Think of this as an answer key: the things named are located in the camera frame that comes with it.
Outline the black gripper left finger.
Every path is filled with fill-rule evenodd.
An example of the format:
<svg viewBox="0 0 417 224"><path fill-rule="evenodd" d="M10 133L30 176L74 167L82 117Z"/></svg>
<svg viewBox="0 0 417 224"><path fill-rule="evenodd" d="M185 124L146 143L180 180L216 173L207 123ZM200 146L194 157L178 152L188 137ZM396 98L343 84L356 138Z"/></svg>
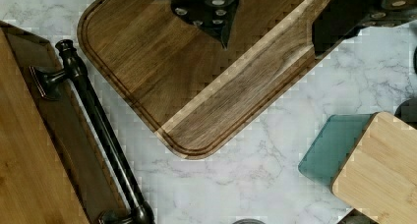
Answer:
<svg viewBox="0 0 417 224"><path fill-rule="evenodd" d="M228 47L239 0L170 0L172 13Z"/></svg>

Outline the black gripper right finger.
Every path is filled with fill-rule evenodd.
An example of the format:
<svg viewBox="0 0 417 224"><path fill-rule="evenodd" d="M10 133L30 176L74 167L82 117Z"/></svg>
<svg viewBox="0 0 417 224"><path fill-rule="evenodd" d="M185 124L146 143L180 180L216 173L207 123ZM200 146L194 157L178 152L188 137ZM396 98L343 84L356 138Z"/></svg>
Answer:
<svg viewBox="0 0 417 224"><path fill-rule="evenodd" d="M393 28L416 19L416 0L330 0L312 24L315 55L369 27Z"/></svg>

